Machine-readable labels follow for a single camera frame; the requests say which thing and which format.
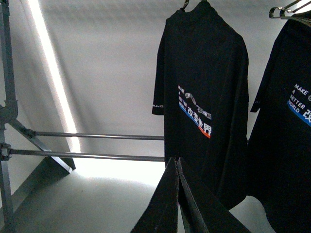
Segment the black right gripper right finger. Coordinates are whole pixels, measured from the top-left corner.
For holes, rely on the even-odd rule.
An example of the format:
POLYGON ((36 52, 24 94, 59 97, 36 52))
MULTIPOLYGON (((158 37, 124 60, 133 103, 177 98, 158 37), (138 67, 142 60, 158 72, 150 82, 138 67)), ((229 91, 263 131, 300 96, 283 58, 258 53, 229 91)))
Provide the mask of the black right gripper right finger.
POLYGON ((219 202, 183 158, 177 162, 177 171, 181 185, 179 204, 185 232, 250 232, 219 202))

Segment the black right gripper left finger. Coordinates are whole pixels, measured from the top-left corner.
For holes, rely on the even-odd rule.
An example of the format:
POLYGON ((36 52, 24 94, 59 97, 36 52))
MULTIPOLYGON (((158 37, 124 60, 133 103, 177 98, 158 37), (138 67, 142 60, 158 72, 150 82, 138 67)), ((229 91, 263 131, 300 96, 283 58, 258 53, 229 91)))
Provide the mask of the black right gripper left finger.
POLYGON ((179 174, 174 158, 151 197, 148 207, 131 230, 133 233, 176 233, 178 227, 179 174))

